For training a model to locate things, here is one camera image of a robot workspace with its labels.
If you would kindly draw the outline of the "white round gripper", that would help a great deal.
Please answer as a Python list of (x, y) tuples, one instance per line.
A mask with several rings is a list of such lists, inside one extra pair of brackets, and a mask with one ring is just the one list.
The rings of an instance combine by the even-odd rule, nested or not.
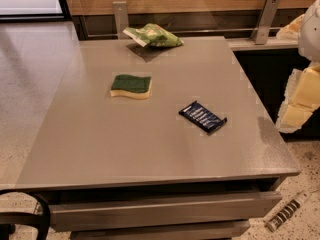
[[(281, 28), (276, 38), (297, 40), (299, 54), (312, 64), (320, 61), (320, 0)], [(320, 107), (320, 65), (311, 65), (304, 70), (294, 69), (288, 78), (276, 120), (281, 133), (293, 133), (302, 128)]]

